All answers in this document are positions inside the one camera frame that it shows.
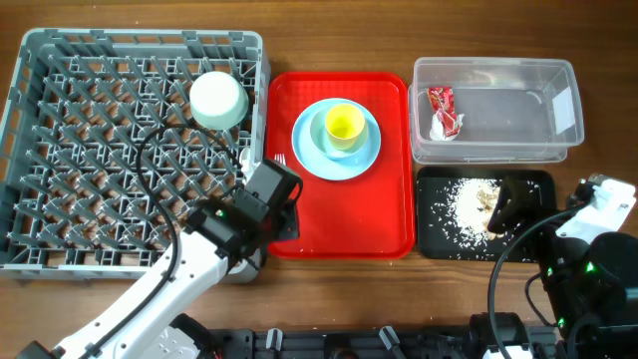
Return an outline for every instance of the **black tray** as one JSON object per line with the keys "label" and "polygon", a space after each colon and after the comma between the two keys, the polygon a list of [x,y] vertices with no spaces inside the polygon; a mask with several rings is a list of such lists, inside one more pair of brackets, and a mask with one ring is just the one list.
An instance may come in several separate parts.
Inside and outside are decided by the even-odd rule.
{"label": "black tray", "polygon": [[[497,184],[500,184],[500,181],[506,176],[530,181],[532,183],[530,188],[538,191],[539,202],[547,207],[556,208],[554,181],[545,171],[447,167],[422,168],[417,174],[417,190],[415,191],[417,196],[417,239],[419,251],[424,256],[433,259],[497,260],[512,240],[511,234],[503,238],[489,240],[487,245],[477,246],[474,250],[460,248],[457,243],[448,239],[443,229],[451,234],[458,234],[459,230],[453,224],[448,224],[452,219],[445,210],[437,208],[434,203],[447,202],[446,194],[442,188],[454,184],[459,179],[488,179],[496,180]],[[534,184],[538,184],[538,188],[534,189]],[[524,246],[521,246],[509,255],[507,261],[535,262],[535,259]]]}

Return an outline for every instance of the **yellow cup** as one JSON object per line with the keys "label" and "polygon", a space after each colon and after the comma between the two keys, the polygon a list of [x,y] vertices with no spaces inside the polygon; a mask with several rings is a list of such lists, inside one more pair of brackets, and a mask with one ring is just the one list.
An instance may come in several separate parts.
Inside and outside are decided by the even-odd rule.
{"label": "yellow cup", "polygon": [[365,128],[366,119],[361,110],[354,105],[337,105],[326,115],[328,139],[337,150],[350,149]]}

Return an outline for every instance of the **clear plastic container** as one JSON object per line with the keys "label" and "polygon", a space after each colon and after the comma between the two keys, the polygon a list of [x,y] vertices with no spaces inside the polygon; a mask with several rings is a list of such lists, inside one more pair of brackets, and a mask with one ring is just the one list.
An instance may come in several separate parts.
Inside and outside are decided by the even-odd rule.
{"label": "clear plastic container", "polygon": [[[427,89],[451,86],[457,114],[452,141],[432,141]],[[421,58],[408,94],[412,154],[420,164],[563,161],[580,145],[580,96],[567,61],[509,58]]]}

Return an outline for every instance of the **wooden table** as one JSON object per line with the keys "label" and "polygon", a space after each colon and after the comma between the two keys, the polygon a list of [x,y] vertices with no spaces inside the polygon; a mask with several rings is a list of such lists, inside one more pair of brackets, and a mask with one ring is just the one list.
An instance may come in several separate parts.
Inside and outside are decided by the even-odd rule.
{"label": "wooden table", "polygon": [[[424,56],[566,59],[574,67],[585,142],[566,161],[536,166],[555,178],[562,201],[581,178],[602,173],[638,183],[638,13],[636,2],[539,1],[0,1],[0,98],[18,46],[34,27],[254,30],[265,41],[273,78],[286,71],[390,71],[410,83]],[[638,211],[623,230],[638,235]],[[271,259],[250,285],[222,285],[187,313],[210,328],[263,330],[466,323],[486,310],[492,264]],[[535,322],[523,296],[533,264],[507,265],[497,309]],[[30,340],[52,347],[114,302],[129,281],[92,283],[0,279],[0,357]],[[539,285],[532,297],[550,315]]]}

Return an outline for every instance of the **red wrapper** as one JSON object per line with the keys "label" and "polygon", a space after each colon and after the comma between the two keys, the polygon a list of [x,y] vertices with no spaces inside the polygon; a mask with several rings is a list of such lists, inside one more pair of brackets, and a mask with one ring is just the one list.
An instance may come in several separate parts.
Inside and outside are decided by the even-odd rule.
{"label": "red wrapper", "polygon": [[428,98],[430,99],[432,110],[443,124],[446,137],[457,135],[461,129],[461,124],[455,111],[455,96],[452,93],[452,88],[428,88]]}

